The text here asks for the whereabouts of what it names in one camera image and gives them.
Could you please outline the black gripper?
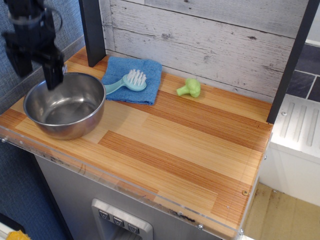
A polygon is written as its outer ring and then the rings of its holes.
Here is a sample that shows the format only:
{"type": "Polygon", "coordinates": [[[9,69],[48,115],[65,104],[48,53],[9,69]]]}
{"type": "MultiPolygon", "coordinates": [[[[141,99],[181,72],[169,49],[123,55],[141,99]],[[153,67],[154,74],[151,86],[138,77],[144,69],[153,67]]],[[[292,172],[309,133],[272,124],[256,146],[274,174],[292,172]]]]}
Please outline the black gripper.
{"type": "Polygon", "coordinates": [[[64,54],[56,47],[56,26],[52,17],[10,17],[14,32],[2,33],[7,57],[19,77],[33,71],[32,61],[42,64],[48,90],[63,82],[64,54]]]}

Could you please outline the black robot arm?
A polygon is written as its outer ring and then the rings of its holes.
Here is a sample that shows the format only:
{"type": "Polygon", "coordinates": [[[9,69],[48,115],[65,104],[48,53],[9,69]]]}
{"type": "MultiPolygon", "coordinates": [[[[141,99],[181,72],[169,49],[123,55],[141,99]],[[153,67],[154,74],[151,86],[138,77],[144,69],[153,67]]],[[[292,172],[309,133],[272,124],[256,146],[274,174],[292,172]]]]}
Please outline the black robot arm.
{"type": "Polygon", "coordinates": [[[7,57],[20,77],[33,71],[32,62],[42,65],[48,90],[63,82],[64,54],[55,45],[53,9],[43,0],[5,0],[14,32],[2,32],[7,57]]]}

